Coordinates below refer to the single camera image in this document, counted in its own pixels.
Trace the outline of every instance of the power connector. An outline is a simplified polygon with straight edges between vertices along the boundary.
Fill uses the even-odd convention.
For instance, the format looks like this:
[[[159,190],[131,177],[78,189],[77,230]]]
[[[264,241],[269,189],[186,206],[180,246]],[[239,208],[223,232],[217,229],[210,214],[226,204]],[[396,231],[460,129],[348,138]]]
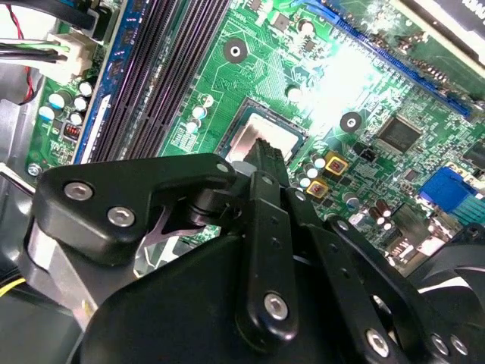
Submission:
[[[92,67],[97,43],[87,36],[81,33],[48,34],[47,40],[66,46],[69,51],[58,51],[59,55],[67,57],[66,61],[43,65],[39,71],[44,76],[66,85]]]

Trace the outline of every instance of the black ram slot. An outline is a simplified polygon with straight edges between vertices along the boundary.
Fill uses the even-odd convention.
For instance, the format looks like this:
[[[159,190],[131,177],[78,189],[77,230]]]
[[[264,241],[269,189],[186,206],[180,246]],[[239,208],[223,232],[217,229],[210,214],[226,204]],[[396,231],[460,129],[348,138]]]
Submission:
[[[191,2],[125,158],[156,155],[229,4],[230,0]]]
[[[149,7],[130,54],[123,83],[111,104],[111,114],[102,126],[93,162],[116,159],[133,110],[143,96],[152,68],[171,30],[179,3],[180,0],[154,0]]]

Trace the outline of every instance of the pcie slot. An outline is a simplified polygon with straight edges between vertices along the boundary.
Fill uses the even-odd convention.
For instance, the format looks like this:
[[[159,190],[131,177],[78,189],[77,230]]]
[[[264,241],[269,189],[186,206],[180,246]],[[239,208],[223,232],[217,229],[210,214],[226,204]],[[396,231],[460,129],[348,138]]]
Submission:
[[[418,72],[413,71],[411,68],[407,67],[403,64],[400,60],[393,57],[391,54],[386,52],[385,50],[379,48],[378,46],[374,45],[366,35],[360,33],[354,27],[346,23],[338,14],[327,8],[325,5],[318,3],[316,0],[295,0],[293,2],[293,6],[297,5],[307,5],[306,9],[316,15],[321,16],[323,19],[334,25],[337,29],[342,30],[348,36],[352,37],[356,42],[360,43],[361,45],[365,46],[367,49],[370,49],[372,52],[377,54],[381,59],[383,59],[386,63],[390,64],[396,70],[398,70],[401,74],[403,74],[408,80],[414,82],[415,84],[419,85],[421,88],[428,91],[433,97],[439,99],[445,105],[448,105],[449,108],[458,112],[460,115],[464,116],[465,118],[471,115],[470,110],[463,105],[460,101],[452,99],[450,97],[443,96],[438,88],[428,80],[421,77]]]

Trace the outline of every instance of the metal screw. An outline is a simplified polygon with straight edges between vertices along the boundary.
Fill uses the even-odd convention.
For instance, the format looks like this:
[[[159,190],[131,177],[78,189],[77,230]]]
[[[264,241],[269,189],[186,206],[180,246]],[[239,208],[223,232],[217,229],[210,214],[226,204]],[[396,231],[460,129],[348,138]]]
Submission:
[[[264,298],[264,307],[271,317],[283,321],[288,317],[288,306],[283,298],[275,293],[268,293]]]
[[[342,220],[339,220],[339,221],[337,222],[337,224],[338,224],[338,225],[339,225],[339,226],[340,226],[340,227],[341,227],[343,230],[345,230],[345,231],[347,231],[347,230],[349,229],[349,226],[348,226],[348,225],[347,225],[345,222],[343,222]]]
[[[302,191],[295,191],[295,196],[298,197],[300,201],[305,201],[306,197]]]
[[[108,211],[108,220],[120,228],[128,228],[135,222],[135,214],[123,206],[117,206]]]
[[[374,349],[376,353],[383,358],[387,358],[389,356],[389,346],[381,334],[379,334],[375,329],[369,328],[365,332],[365,336],[367,338],[367,342],[369,345],[371,345],[371,348]]]
[[[457,351],[462,354],[462,355],[468,355],[468,349],[467,347],[465,346],[465,344],[463,344],[460,339],[458,339],[455,335],[452,335],[451,336],[451,341],[452,341],[452,344],[453,346],[455,347],[455,349],[457,349]]]
[[[222,163],[217,163],[216,167],[219,171],[224,173],[227,173],[229,171],[229,168],[223,165]]]
[[[442,353],[443,355],[449,354],[448,347],[446,346],[445,342],[441,340],[440,337],[438,337],[435,334],[432,334],[431,341],[433,341],[434,346],[439,350],[440,353]]]
[[[30,163],[27,167],[27,173],[32,177],[37,177],[41,172],[42,168],[36,163]]]
[[[266,182],[267,184],[273,184],[273,181],[272,181],[272,180],[270,180],[270,179],[269,179],[268,177],[266,177],[266,176],[261,177],[261,179],[262,179],[264,182]]]
[[[82,182],[71,182],[64,187],[64,193],[70,199],[86,201],[92,197],[92,188]]]

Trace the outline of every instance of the black plastic arm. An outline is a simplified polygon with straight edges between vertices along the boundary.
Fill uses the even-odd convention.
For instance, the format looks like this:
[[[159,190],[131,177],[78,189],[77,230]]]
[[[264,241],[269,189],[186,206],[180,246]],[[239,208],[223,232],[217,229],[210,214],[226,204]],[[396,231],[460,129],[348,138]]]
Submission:
[[[94,262],[129,262],[160,211],[207,189],[227,189],[236,172],[213,154],[76,165],[49,170],[33,200],[33,215],[44,233]],[[79,201],[65,188],[79,182],[92,196]],[[126,227],[110,222],[108,211],[121,206],[134,214]]]

